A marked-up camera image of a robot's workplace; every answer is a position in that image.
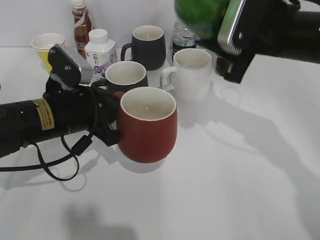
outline cup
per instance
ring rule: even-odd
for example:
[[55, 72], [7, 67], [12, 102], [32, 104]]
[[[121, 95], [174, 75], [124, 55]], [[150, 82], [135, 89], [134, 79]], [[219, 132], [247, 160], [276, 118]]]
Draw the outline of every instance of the cup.
[[155, 163], [173, 150], [178, 131], [175, 99], [154, 87], [139, 87], [125, 93], [117, 121], [119, 148], [138, 163]]
[[148, 87], [147, 70], [135, 61], [121, 61], [109, 66], [105, 72], [109, 91], [126, 93], [131, 89]]
[[55, 44], [65, 44], [64, 36], [58, 33], [45, 33], [36, 36], [31, 42], [32, 47], [36, 50], [39, 57], [42, 59], [49, 73], [51, 72], [52, 67], [48, 62], [48, 54], [49, 50]]
[[131, 48], [132, 60], [145, 66], [147, 71], [161, 68], [166, 61], [167, 50], [164, 31], [157, 26], [140, 26], [132, 32], [132, 41], [123, 46], [121, 61]]
[[183, 49], [173, 57], [173, 67], [165, 68], [160, 87], [186, 101], [200, 101], [210, 91], [212, 57], [200, 49]]

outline yellow paper cup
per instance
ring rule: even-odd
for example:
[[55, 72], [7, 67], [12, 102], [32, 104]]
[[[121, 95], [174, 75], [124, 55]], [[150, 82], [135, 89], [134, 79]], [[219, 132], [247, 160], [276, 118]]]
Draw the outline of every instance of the yellow paper cup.
[[64, 36], [58, 33], [45, 33], [36, 36], [31, 42], [32, 47], [36, 50], [39, 57], [42, 59], [49, 73], [51, 72], [52, 67], [48, 62], [48, 54], [49, 50], [55, 44], [65, 44]]

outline green object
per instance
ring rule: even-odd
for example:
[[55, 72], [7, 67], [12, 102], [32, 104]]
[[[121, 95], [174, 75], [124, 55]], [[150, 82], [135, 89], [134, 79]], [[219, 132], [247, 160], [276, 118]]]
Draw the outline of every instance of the green object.
[[175, 11], [201, 39], [217, 38], [230, 0], [175, 0]]

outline brown bottle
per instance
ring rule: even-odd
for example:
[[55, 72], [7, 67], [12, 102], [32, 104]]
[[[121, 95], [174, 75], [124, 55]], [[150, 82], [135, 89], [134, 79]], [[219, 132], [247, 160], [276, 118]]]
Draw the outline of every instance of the brown bottle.
[[74, 40], [78, 53], [86, 58], [85, 46], [89, 42], [89, 32], [94, 29], [89, 18], [85, 0], [72, 0], [72, 14], [74, 16]]

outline black mug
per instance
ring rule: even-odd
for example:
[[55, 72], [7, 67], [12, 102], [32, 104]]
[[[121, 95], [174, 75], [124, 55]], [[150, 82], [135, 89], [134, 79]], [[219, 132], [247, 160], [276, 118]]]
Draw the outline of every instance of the black mug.
[[132, 89], [148, 87], [146, 68], [134, 61], [121, 61], [109, 66], [105, 72], [107, 89], [126, 93]]
[[121, 61], [131, 48], [132, 61], [142, 64], [146, 70], [161, 68], [166, 61], [167, 50], [164, 31], [157, 26], [140, 26], [132, 32], [132, 41], [123, 46]]

